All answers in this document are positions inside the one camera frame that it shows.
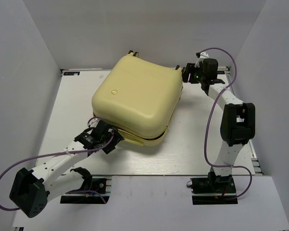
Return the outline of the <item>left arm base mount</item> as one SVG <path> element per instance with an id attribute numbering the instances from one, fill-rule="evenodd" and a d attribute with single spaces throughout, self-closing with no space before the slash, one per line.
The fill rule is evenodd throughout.
<path id="1" fill-rule="evenodd" d="M 111 193 L 111 177 L 93 177 L 88 191 L 64 194 L 60 198 L 61 204 L 76 205 L 105 205 Z"/>

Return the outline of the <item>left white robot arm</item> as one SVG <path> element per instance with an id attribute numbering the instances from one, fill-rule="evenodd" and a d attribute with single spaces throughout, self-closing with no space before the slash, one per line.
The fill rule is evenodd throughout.
<path id="1" fill-rule="evenodd" d="M 92 174 L 75 165 L 99 150 L 110 153 L 123 140 L 118 128 L 99 120 L 77 135 L 63 152 L 30 170 L 19 170 L 9 198 L 28 218 L 33 218 L 63 194 L 92 193 Z"/>

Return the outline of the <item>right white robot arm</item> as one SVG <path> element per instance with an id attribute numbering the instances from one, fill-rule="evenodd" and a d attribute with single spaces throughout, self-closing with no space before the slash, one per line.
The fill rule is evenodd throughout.
<path id="1" fill-rule="evenodd" d="M 208 187 L 219 192 L 230 182 L 232 169 L 241 149 L 255 136 L 255 112 L 253 103 L 237 98 L 218 78 L 218 62 L 215 59 L 201 59 L 198 64 L 188 63 L 182 70 L 184 83 L 200 84 L 201 89 L 214 100 L 213 106 L 222 111 L 220 135 L 223 140 L 218 157 L 210 163 Z"/>

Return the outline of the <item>yellow suitcase with black lining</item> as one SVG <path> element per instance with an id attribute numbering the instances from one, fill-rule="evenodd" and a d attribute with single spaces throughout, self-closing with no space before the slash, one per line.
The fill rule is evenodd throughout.
<path id="1" fill-rule="evenodd" d="M 130 50 L 93 94 L 92 111 L 127 142 L 156 146 L 166 136 L 182 90 L 179 66 L 154 64 Z"/>

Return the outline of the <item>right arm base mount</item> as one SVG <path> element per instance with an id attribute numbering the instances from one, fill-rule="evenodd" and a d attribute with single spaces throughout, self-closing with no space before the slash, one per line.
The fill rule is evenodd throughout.
<path id="1" fill-rule="evenodd" d="M 208 178 L 191 178 L 187 187 L 192 190 L 193 205 L 236 205 L 236 187 L 234 180 L 229 183 L 218 185 L 214 189 Z"/>

